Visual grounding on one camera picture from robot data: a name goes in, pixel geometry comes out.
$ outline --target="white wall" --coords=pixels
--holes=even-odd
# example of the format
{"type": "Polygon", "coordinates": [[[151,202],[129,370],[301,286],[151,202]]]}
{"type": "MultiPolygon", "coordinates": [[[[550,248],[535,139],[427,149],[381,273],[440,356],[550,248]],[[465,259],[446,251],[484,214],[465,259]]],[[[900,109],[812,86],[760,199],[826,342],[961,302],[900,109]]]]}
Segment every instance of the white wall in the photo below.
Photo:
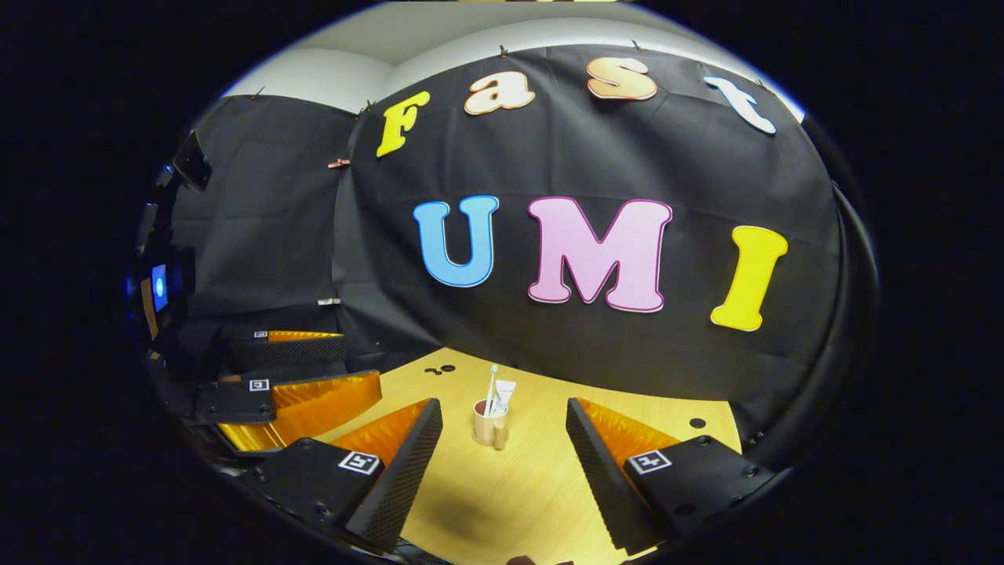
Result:
{"type": "Polygon", "coordinates": [[[315,101],[355,113],[376,101],[394,66],[332,49],[287,49],[238,80],[224,96],[272,94],[315,101]]]}
{"type": "Polygon", "coordinates": [[[697,59],[730,70],[751,80],[759,79],[778,95],[799,121],[805,112],[762,73],[723,49],[705,42],[634,23],[593,18],[548,18],[524,21],[478,31],[426,51],[392,72],[380,97],[388,96],[415,82],[461,64],[498,56],[499,45],[509,51],[550,45],[588,43],[634,47],[632,40],[648,50],[697,59]]]}
{"type": "Polygon", "coordinates": [[[697,59],[760,80],[799,121],[805,112],[762,73],[723,49],[670,31],[595,18],[547,18],[478,31],[416,55],[398,66],[346,51],[292,48],[262,63],[223,95],[262,94],[307,99],[355,112],[449,68],[510,51],[550,45],[599,44],[643,48],[697,59]]]}

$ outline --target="yellow letter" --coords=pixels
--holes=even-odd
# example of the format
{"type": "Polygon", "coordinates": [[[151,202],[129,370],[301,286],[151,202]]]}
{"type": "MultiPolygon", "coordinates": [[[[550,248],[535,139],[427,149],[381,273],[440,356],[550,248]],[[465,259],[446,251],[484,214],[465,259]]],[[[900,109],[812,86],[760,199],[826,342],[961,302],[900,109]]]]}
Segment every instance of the yellow letter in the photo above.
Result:
{"type": "Polygon", "coordinates": [[[401,129],[412,130],[415,118],[419,115],[419,110],[415,106],[426,105],[428,101],[429,92],[422,90],[405,101],[387,108],[387,111],[384,112],[384,140],[376,148],[376,157],[384,157],[405,145],[405,137],[401,134],[401,129]]]}
{"type": "Polygon", "coordinates": [[[788,252],[788,241],[767,228],[741,225],[732,230],[739,246],[739,264],[725,304],[711,313],[719,326],[752,332],[763,324],[760,306],[770,285],[777,257],[788,252]]]}

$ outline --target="toothbrush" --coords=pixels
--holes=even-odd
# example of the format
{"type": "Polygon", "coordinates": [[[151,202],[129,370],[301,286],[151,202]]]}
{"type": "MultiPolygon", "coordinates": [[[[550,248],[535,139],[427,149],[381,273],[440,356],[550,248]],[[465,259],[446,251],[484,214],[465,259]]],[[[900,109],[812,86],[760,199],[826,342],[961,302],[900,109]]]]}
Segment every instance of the toothbrush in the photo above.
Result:
{"type": "Polygon", "coordinates": [[[491,413],[492,413],[491,412],[491,404],[492,404],[492,400],[494,400],[494,398],[492,398],[492,389],[495,388],[495,373],[497,373],[498,370],[499,370],[499,366],[498,365],[492,365],[492,380],[491,380],[491,382],[488,383],[488,395],[485,396],[485,414],[484,414],[484,416],[486,418],[490,418],[491,417],[491,413]]]}

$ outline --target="orange letter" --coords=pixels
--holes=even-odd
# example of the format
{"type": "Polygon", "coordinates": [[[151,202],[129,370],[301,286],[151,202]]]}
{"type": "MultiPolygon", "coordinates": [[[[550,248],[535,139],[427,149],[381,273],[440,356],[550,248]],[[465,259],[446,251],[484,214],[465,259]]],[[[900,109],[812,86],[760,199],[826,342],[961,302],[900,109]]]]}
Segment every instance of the orange letter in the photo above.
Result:
{"type": "Polygon", "coordinates": [[[589,91],[600,98],[644,100],[655,95],[659,87],[644,73],[649,67],[637,59],[600,57],[585,65],[592,78],[586,82],[589,91]]]}
{"type": "Polygon", "coordinates": [[[530,103],[534,96],[527,87],[526,75],[515,70],[478,78],[471,84],[471,91],[474,93],[464,102],[464,109],[474,115],[489,113],[500,107],[522,107],[530,103]]]}

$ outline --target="foam letter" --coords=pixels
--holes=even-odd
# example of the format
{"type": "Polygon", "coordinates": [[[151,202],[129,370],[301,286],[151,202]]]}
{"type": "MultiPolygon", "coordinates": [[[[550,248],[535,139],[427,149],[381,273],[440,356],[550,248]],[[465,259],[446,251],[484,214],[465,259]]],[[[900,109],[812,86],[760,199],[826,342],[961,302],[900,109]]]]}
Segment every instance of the foam letter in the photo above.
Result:
{"type": "Polygon", "coordinates": [[[419,109],[416,106],[426,105],[429,98],[429,92],[422,90],[384,111],[384,140],[376,148],[376,157],[384,157],[388,153],[404,147],[405,137],[401,134],[401,130],[412,130],[415,119],[419,115],[419,109]]]}
{"type": "Polygon", "coordinates": [[[585,65],[592,76],[586,85],[600,98],[644,100],[656,94],[659,86],[644,73],[649,67],[638,59],[600,57],[585,65]]]}
{"type": "Polygon", "coordinates": [[[673,210],[654,200],[630,200],[620,207],[600,241],[578,202],[548,196],[530,202],[529,213],[540,223],[540,268],[530,286],[530,298],[563,303],[571,290],[562,281],[565,263],[585,304],[596,300],[613,267],[617,281],[606,293],[606,304],[629,312],[662,310],[659,263],[663,228],[673,210]]]}
{"type": "Polygon", "coordinates": [[[499,207],[494,196],[469,196],[460,201],[460,211],[467,216],[471,226],[471,260],[457,264],[446,251],[446,226],[444,219],[450,215],[446,202],[426,202],[415,207],[414,216],[419,222],[419,240],[422,260],[429,274],[450,287],[477,287],[492,272],[495,249],[492,245],[492,212],[499,207]]]}
{"type": "Polygon", "coordinates": [[[753,107],[753,104],[756,103],[756,99],[753,96],[740,90],[735,84],[725,78],[720,78],[718,76],[705,76],[704,81],[721,90],[722,93],[725,94],[725,99],[729,100],[729,103],[732,104],[732,108],[735,109],[747,123],[765,133],[774,134],[774,132],[777,131],[777,127],[770,122],[770,119],[767,119],[756,112],[756,108],[753,107]]]}
{"type": "Polygon", "coordinates": [[[464,102],[464,109],[474,115],[489,113],[500,107],[522,107],[530,103],[535,95],[527,85],[526,75],[515,70],[478,78],[471,84],[471,91],[474,93],[464,102]]]}
{"type": "Polygon", "coordinates": [[[711,313],[719,326],[752,332],[763,324],[760,306],[770,285],[777,258],[788,252],[788,241],[764,227],[741,225],[732,230],[739,246],[739,264],[725,304],[711,313]]]}

